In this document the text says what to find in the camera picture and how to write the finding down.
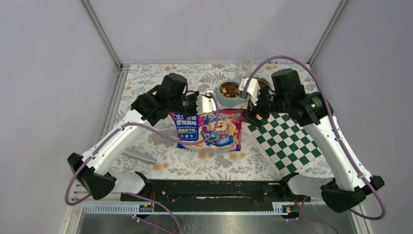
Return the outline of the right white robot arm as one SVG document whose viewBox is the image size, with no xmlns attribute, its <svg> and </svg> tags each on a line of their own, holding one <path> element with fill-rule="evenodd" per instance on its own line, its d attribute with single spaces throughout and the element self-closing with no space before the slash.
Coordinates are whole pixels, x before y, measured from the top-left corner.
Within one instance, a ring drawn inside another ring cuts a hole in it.
<svg viewBox="0 0 413 234">
<path fill-rule="evenodd" d="M 245 121 L 261 127 L 271 114 L 288 115 L 315 141 L 333 173 L 332 178 L 291 173 L 282 178 L 281 198 L 291 201 L 297 195 L 306 195 L 323 200 L 331 210 L 341 213 L 376 194 L 385 184 L 383 178 L 372 175 L 340 136 L 337 119 L 321 93 L 306 93 L 298 72 L 290 68 L 276 71 L 271 77 L 273 94 L 261 88 L 256 78 L 241 82 L 240 93 L 249 97 L 243 112 Z"/>
</svg>

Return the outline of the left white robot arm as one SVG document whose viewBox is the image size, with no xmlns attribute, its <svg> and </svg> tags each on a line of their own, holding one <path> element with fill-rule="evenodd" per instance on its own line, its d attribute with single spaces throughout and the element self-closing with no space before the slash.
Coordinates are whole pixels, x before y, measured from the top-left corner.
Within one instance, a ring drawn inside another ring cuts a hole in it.
<svg viewBox="0 0 413 234">
<path fill-rule="evenodd" d="M 67 161 L 73 172 L 71 182 L 79 181 L 86 198 L 101 200 L 111 192 L 132 193 L 139 200 L 151 194 L 150 185 L 138 174 L 111 172 L 116 159 L 146 130 L 170 113 L 192 117 L 198 114 L 198 91 L 189 91 L 185 77 L 176 73 L 164 76 L 161 84 L 143 93 L 131 104 L 119 123 L 95 146 L 82 154 L 72 153 Z"/>
</svg>

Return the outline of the pink pet food bag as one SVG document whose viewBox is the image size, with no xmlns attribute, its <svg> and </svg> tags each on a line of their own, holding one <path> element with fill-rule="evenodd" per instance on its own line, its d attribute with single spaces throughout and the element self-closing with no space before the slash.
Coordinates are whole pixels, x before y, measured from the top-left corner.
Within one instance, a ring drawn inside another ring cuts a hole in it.
<svg viewBox="0 0 413 234">
<path fill-rule="evenodd" d="M 195 145 L 177 144 L 178 148 L 194 151 L 234 152 L 241 150 L 242 123 L 244 121 L 241 109 L 221 109 L 220 116 L 215 112 L 193 117 L 171 113 L 178 132 L 178 139 L 185 142 L 198 142 Z"/>
</svg>

